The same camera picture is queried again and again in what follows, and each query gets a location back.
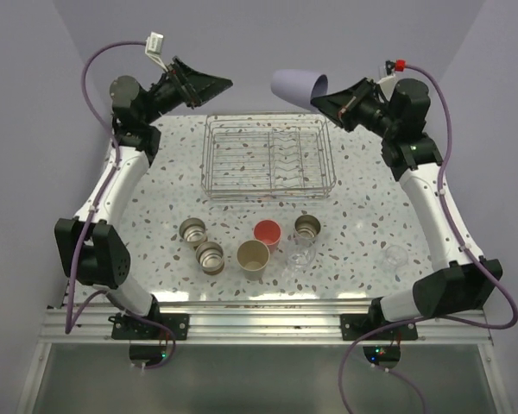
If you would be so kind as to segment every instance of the clear plastic cup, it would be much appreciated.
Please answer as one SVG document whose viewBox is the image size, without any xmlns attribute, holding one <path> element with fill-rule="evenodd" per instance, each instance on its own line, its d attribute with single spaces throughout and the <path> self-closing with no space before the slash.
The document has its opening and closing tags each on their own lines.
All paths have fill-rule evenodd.
<svg viewBox="0 0 518 414">
<path fill-rule="evenodd" d="M 311 266 L 317 254 L 313 241 L 304 237 L 292 237 L 286 250 L 286 261 L 290 270 L 307 269 Z"/>
<path fill-rule="evenodd" d="M 389 246 L 382 252 L 382 257 L 378 262 L 380 268 L 387 273 L 397 273 L 400 267 L 408 263 L 408 253 L 401 246 Z"/>
</svg>

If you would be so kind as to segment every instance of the terrazzo table surface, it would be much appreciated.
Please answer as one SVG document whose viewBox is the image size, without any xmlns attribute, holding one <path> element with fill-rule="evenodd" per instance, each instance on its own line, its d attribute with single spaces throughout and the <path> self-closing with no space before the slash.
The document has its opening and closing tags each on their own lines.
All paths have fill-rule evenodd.
<svg viewBox="0 0 518 414">
<path fill-rule="evenodd" d="M 431 272 L 414 209 L 382 162 L 376 135 L 329 127 L 337 183 L 327 199 L 227 204 L 211 201 L 201 188 L 205 119 L 164 116 L 156 123 L 160 151 L 118 229 L 132 258 L 130 272 L 160 302 L 375 298 L 406 289 Z M 246 280 L 236 251 L 253 238 L 255 224 L 274 218 L 282 226 L 279 249 L 284 251 L 295 219 L 304 213 L 323 225 L 312 266 L 292 273 L 278 251 L 262 281 Z M 190 216 L 201 218 L 209 240 L 224 249 L 225 269 L 217 276 L 200 271 L 193 250 L 179 237 L 178 226 Z M 408 263 L 394 272 L 380 262 L 392 245 L 408 252 Z M 75 302 L 92 292 L 77 285 Z"/>
</svg>

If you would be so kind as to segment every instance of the cable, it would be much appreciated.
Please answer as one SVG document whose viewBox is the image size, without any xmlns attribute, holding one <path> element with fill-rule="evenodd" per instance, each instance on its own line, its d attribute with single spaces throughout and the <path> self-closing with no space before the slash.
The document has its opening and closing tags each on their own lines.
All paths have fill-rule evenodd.
<svg viewBox="0 0 518 414">
<path fill-rule="evenodd" d="M 85 102 L 88 105 L 88 108 L 90 109 L 91 113 L 96 117 L 96 119 L 104 127 L 104 129 L 108 133 L 108 135 L 111 134 L 110 126 L 99 115 L 98 111 L 96 110 L 96 108 L 92 104 L 90 98 L 88 97 L 88 90 L 86 89 L 86 74 L 88 73 L 88 69 L 89 69 L 91 63 L 100 54 L 102 54 L 106 50 L 112 49 L 113 47 L 128 46 L 128 45 L 146 46 L 146 43 L 143 41 L 119 41 L 117 43 L 111 43 L 110 45 L 102 47 L 96 53 L 94 53 L 90 57 L 89 60 L 86 61 L 85 66 L 83 67 L 83 72 L 80 77 L 80 88 L 83 92 L 83 97 L 85 99 Z M 80 232 L 79 239 L 77 240 L 77 244 L 75 245 L 75 250 L 73 252 L 73 259 L 71 261 L 71 269 L 69 272 L 69 288 L 68 288 L 68 294 L 67 294 L 66 334 L 71 333 L 71 331 L 73 330 L 74 324 L 77 321 L 77 318 L 80 316 L 80 314 L 82 313 L 84 308 L 90 303 L 90 300 L 92 300 L 93 298 L 95 298 L 97 296 L 97 294 L 93 293 L 88 298 L 90 300 L 87 299 L 79 307 L 79 309 L 77 311 L 77 315 L 75 315 L 75 318 L 73 318 L 73 302 L 74 302 L 74 298 L 75 298 L 75 283 L 77 280 L 77 271 L 79 270 L 80 252 L 81 252 L 83 244 L 85 242 L 85 238 L 86 238 L 86 234 L 88 233 L 88 229 L 90 228 L 90 225 L 92 223 L 94 211 L 99 204 L 100 198 L 104 195 L 105 189 L 107 188 L 108 184 L 111 182 L 111 179 L 113 178 L 113 175 L 115 174 L 115 171 L 117 169 L 117 165 L 119 164 L 119 161 L 121 160 L 121 151 L 119 149 L 119 144 L 113 135 L 111 136 L 111 142 L 113 144 L 113 147 L 115 148 L 115 162 L 113 163 L 113 166 L 111 167 L 110 172 L 107 174 L 107 177 L 105 178 L 104 183 L 100 186 L 98 193 L 96 194 L 96 197 L 92 201 L 92 207 L 88 211 L 88 217 L 86 218 L 85 224 L 83 225 L 83 229 Z"/>
<path fill-rule="evenodd" d="M 441 203 L 441 209 L 444 211 L 445 218 L 446 218 L 447 222 L 449 223 L 449 226 L 452 229 L 452 233 L 457 238 L 458 243 L 460 244 L 460 246 L 463 246 L 464 253 L 468 256 L 468 258 L 472 261 L 472 263 L 474 263 L 474 265 L 479 269 L 479 271 L 482 272 L 483 275 L 502 293 L 502 295 L 509 302 L 510 308 L 512 310 L 512 317 L 511 317 L 510 321 L 508 321 L 507 323 L 501 323 L 501 324 L 479 323 L 479 322 L 475 322 L 475 321 L 470 321 L 468 319 L 463 319 L 462 317 L 453 317 L 453 316 L 444 316 L 444 317 L 441 317 L 441 318 L 442 319 L 448 319 L 448 320 L 454 321 L 454 322 L 466 323 L 466 324 L 469 324 L 471 326 L 476 326 L 478 328 L 485 328 L 485 329 L 508 329 L 508 328 L 512 328 L 518 322 L 518 306 L 516 305 L 516 302 L 512 298 L 512 295 L 510 294 L 510 292 L 507 291 L 507 289 L 501 284 L 501 282 L 499 282 L 499 280 L 497 280 L 495 278 L 495 276 L 493 276 L 491 274 L 491 272 L 488 271 L 483 266 L 483 264 L 479 261 L 479 259 L 466 247 L 467 246 L 466 241 L 464 240 L 463 236 L 460 234 L 460 231 L 458 230 L 457 224 L 455 223 L 455 221 L 452 218 L 452 214 L 449 211 L 449 207 L 447 205 L 447 201 L 445 200 L 445 194 L 442 192 L 442 190 L 443 190 L 443 180 L 444 180 L 444 176 L 445 176 L 445 170 L 447 168 L 447 164 L 449 163 L 449 159 L 451 158 L 451 150 L 452 150 L 451 113 L 449 111 L 449 106 L 447 105 L 447 101 L 445 100 L 445 97 L 443 95 L 443 91 L 439 87 L 438 81 L 429 72 L 425 71 L 424 69 L 422 69 L 422 68 L 420 68 L 418 66 L 405 64 L 404 61 L 400 61 L 400 64 L 401 64 L 401 68 L 400 69 L 396 68 L 396 70 L 402 71 L 403 68 L 407 68 L 407 69 L 410 69 L 412 71 L 416 71 L 416 72 L 421 73 L 422 75 L 426 76 L 428 78 L 428 80 L 432 83 L 433 88 L 437 92 L 439 100 L 441 101 L 441 105 L 443 106 L 443 111 L 444 111 L 444 114 L 445 114 L 445 123 L 446 123 L 446 128 L 447 128 L 447 149 L 445 151 L 445 157 L 443 159 L 443 163 L 441 164 L 441 168 L 439 169 L 437 187 L 438 187 L 438 193 L 439 193 L 439 201 Z M 418 318 L 418 319 L 410 319 L 410 320 L 407 320 L 407 321 L 399 321 L 399 322 L 395 322 L 395 323 L 390 323 L 388 325 L 382 326 L 380 328 L 374 329 L 374 330 L 364 334 L 363 336 L 361 336 L 358 339 L 356 339 L 347 348 L 347 351 L 345 351 L 344 357 L 342 358 L 342 360 L 340 362 L 340 365 L 339 365 L 339 370 L 338 370 L 338 389 L 339 389 L 339 395 L 340 395 L 340 397 L 342 399 L 342 402 L 344 403 L 345 409 L 350 414 L 353 414 L 353 410 L 351 409 L 349 403 L 347 402 L 347 398 L 345 397 L 344 387 L 343 387 L 343 377 L 344 377 L 345 363 L 347 362 L 347 359 L 349 358 L 349 355 L 351 354 L 351 351 L 358 345 L 359 342 L 364 341 L 364 340 L 366 340 L 366 339 L 368 339 L 371 336 L 374 336 L 376 334 L 382 333 L 385 330 L 393 329 L 393 328 L 398 328 L 400 326 L 408 325 L 409 323 L 417 323 L 417 322 L 426 321 L 427 319 L 428 318 L 426 318 L 426 317 L 422 317 L 422 318 Z M 415 390 L 415 392 L 419 396 L 420 401 L 422 403 L 422 412 L 424 414 L 426 414 L 427 413 L 426 399 L 425 399 L 424 395 L 422 394 L 420 388 L 415 383 L 413 383 L 410 379 L 408 379 L 407 377 L 405 377 L 401 373 L 394 372 L 393 370 L 388 370 L 388 371 L 385 371 L 385 372 L 391 373 L 392 375 L 394 375 L 395 377 L 399 378 L 400 380 L 403 380 L 404 382 L 409 384 Z"/>
<path fill-rule="evenodd" d="M 353 410 L 351 409 L 351 406 L 349 405 L 349 403 L 347 402 L 347 398 L 345 397 L 345 392 L 344 392 L 344 368 L 345 368 L 345 363 L 347 362 L 347 360 L 349 358 L 349 355 L 351 354 L 353 349 L 355 349 L 355 347 L 359 344 L 359 342 L 365 341 L 365 340 L 369 339 L 371 336 L 380 334 L 380 333 L 382 333 L 382 332 L 384 332 L 384 331 L 386 331 L 388 329 L 399 328 L 399 327 L 404 326 L 404 325 L 409 325 L 410 323 L 417 323 L 417 322 L 426 321 L 427 319 L 428 319 L 427 317 L 421 317 L 421 318 L 418 318 L 418 319 L 409 319 L 407 321 L 393 322 L 393 323 L 390 323 L 389 325 L 384 325 L 384 326 L 382 326 L 380 328 L 376 328 L 376 329 L 371 330 L 370 332 L 367 332 L 363 336 L 360 336 L 359 338 L 357 338 L 347 348 L 347 350 L 345 351 L 344 357 L 342 358 L 341 362 L 339 363 L 339 369 L 338 369 L 338 389 L 339 389 L 339 395 L 340 395 L 340 397 L 342 399 L 342 402 L 344 403 L 345 409 L 347 410 L 347 412 L 349 412 L 349 414 L 353 414 Z M 395 377 L 399 378 L 400 380 L 406 382 L 409 386 L 411 386 L 416 391 L 416 394 L 420 398 L 420 402 L 422 403 L 422 413 L 423 414 L 427 414 L 428 413 L 428 411 L 427 411 L 427 404 L 426 404 L 426 398 L 422 394 L 422 391 L 420 390 L 420 388 L 413 381 L 408 379 L 402 373 L 394 372 L 391 369 L 386 371 L 385 368 L 379 367 L 379 366 L 376 366 L 376 365 L 375 365 L 375 368 L 377 368 L 377 369 L 379 369 L 381 371 L 390 373 L 391 375 L 394 375 Z"/>
<path fill-rule="evenodd" d="M 452 126 L 451 126 L 451 114 L 449 112 L 449 106 L 447 105 L 447 101 L 445 100 L 445 97 L 443 96 L 443 91 L 439 87 L 438 81 L 435 80 L 435 78 L 418 66 L 413 66 L 406 64 L 405 67 L 407 69 L 410 69 L 412 71 L 416 71 L 418 73 L 421 73 L 422 75 L 426 76 L 430 82 L 433 85 L 433 88 L 438 93 L 439 100 L 441 101 L 441 105 L 443 106 L 443 111 L 445 113 L 445 123 L 447 126 L 447 149 L 445 151 L 445 157 L 443 159 L 443 163 L 441 164 L 441 168 L 439 169 L 438 173 L 438 193 L 439 193 L 439 201 L 441 203 L 441 208 L 443 209 L 443 212 L 445 214 L 445 217 L 447 219 L 447 222 L 449 223 L 449 226 L 451 227 L 452 233 L 457 238 L 458 243 L 460 246 L 464 246 L 463 251 L 466 253 L 468 258 L 474 263 L 474 265 L 479 269 L 480 272 L 483 273 L 483 275 L 493 284 L 495 287 L 502 293 L 502 295 L 507 299 L 507 301 L 510 304 L 510 308 L 512 310 L 512 317 L 510 318 L 510 321 L 507 323 L 501 323 L 501 324 L 489 324 L 489 323 L 478 323 L 474 321 L 469 321 L 468 319 L 463 319 L 461 317 L 442 317 L 444 319 L 448 319 L 455 322 L 462 322 L 467 323 L 471 326 L 477 326 L 478 328 L 486 328 L 486 329 L 508 329 L 512 328 L 516 325 L 518 322 L 518 306 L 516 305 L 515 300 L 512 298 L 512 295 L 509 291 L 491 274 L 489 270 L 487 270 L 483 264 L 480 262 L 480 260 L 466 247 L 467 243 L 464 240 L 463 236 L 460 234 L 460 230 L 458 230 L 457 224 L 452 218 L 451 212 L 449 211 L 449 207 L 447 205 L 447 201 L 445 200 L 445 194 L 442 192 L 443 190 L 443 179 L 445 176 L 445 170 L 447 168 L 447 164 L 449 163 L 449 159 L 451 158 L 451 150 L 452 150 Z"/>
</svg>

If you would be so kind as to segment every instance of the metal rack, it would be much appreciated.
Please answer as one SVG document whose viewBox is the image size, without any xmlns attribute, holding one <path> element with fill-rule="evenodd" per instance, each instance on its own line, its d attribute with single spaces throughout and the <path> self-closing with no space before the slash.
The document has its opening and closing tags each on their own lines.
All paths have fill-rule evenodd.
<svg viewBox="0 0 518 414">
<path fill-rule="evenodd" d="M 201 178 L 213 199 L 325 198 L 336 184 L 326 119 L 208 116 Z"/>
</svg>

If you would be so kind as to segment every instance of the tan cup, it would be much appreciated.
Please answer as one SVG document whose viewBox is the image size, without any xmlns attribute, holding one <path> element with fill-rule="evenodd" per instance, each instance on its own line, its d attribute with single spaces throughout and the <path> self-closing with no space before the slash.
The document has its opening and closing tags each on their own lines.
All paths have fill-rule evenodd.
<svg viewBox="0 0 518 414">
<path fill-rule="evenodd" d="M 240 245 L 237 252 L 238 265 L 242 268 L 247 280 L 260 280 L 265 273 L 270 252 L 265 243 L 258 240 L 248 240 Z"/>
</svg>

